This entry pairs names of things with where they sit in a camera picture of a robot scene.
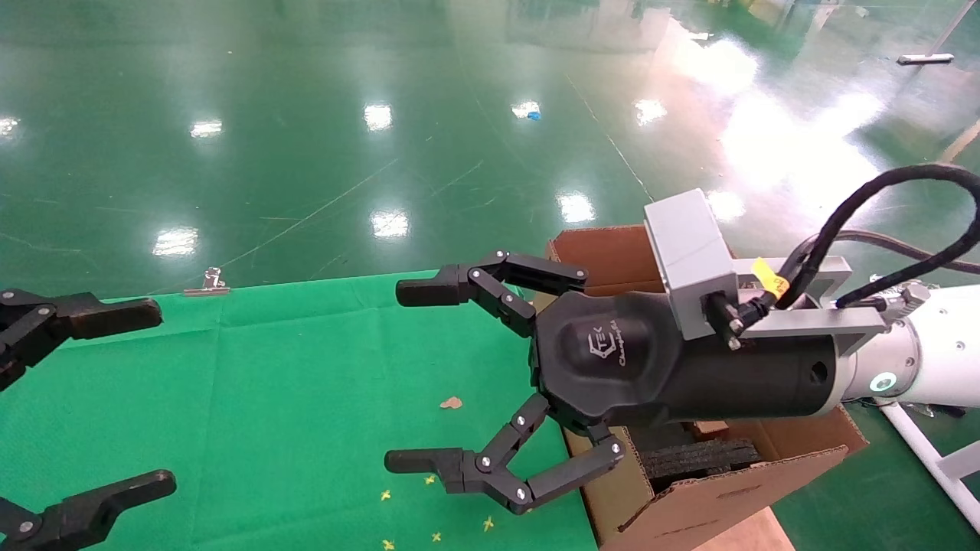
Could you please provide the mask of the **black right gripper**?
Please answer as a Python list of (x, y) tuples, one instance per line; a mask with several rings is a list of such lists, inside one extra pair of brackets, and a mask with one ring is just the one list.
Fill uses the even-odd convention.
[(532, 345), (539, 392), (569, 430), (812, 416), (837, 363), (831, 336), (686, 341), (665, 294), (647, 292), (564, 293), (537, 315)]

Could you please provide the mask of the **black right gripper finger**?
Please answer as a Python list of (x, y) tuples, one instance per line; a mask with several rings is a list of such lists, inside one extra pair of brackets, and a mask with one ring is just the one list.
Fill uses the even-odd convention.
[(514, 288), (552, 296), (585, 292), (588, 275), (583, 266), (498, 250), (478, 262), (441, 266), (430, 278), (401, 279), (396, 300), (408, 308), (473, 302), (516, 335), (531, 337), (537, 311)]
[(384, 456), (384, 467), (395, 474), (433, 474), (447, 493), (483, 493), (514, 515), (524, 515), (609, 473), (626, 456), (626, 444), (599, 423), (587, 429), (592, 446), (584, 453), (534, 477), (517, 477), (508, 464), (550, 412), (550, 403), (535, 393), (479, 452), (462, 448), (390, 450)]

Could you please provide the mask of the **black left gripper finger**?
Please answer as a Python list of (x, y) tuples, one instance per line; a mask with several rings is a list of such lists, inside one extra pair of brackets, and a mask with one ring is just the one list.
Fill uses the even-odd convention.
[(1, 390), (17, 383), (64, 342), (129, 334), (162, 324), (157, 301), (138, 298), (115, 303), (94, 294), (44, 297), (20, 289), (1, 296)]
[(101, 544), (123, 512), (175, 492), (175, 475), (157, 470), (66, 497), (40, 513), (2, 498), (1, 549), (81, 550)]

